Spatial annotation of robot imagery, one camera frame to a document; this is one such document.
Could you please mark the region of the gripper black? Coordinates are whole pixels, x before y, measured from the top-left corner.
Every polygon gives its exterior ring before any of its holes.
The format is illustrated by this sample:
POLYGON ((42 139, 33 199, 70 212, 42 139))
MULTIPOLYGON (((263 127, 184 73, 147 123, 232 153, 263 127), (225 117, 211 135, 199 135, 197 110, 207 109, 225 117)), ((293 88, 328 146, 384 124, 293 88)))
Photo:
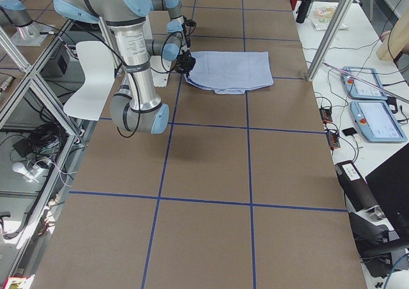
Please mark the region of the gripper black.
POLYGON ((189 75, 195 64, 196 59, 192 57, 189 50, 181 51, 181 54, 176 58, 176 72, 189 75))
POLYGON ((190 49, 191 41, 190 36, 196 29, 196 22, 193 19, 188 19, 186 17, 181 17, 180 22, 183 29, 184 45, 182 46, 183 51, 190 49))

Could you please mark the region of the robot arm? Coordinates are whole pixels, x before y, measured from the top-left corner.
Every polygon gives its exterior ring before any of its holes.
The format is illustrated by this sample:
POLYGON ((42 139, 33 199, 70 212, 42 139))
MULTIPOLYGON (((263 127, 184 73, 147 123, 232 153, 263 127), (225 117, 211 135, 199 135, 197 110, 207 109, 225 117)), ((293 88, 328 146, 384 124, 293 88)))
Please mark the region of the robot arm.
POLYGON ((170 20, 176 20, 181 24, 186 42, 186 46, 183 46, 182 49, 184 51, 190 50, 190 34, 196 29, 196 22, 184 16, 182 0, 151 0, 151 2, 152 11, 167 11, 170 20))
POLYGON ((71 20, 96 24, 104 19, 115 36, 117 57, 127 82, 112 98, 111 118, 118 131, 161 134, 169 107, 156 93, 150 59, 159 55, 175 63, 173 70, 188 75, 196 60, 190 53, 186 28, 195 26, 182 14, 182 0, 53 0, 55 11, 71 20), (151 11, 167 11, 170 21, 163 41, 147 40, 143 25, 151 11))

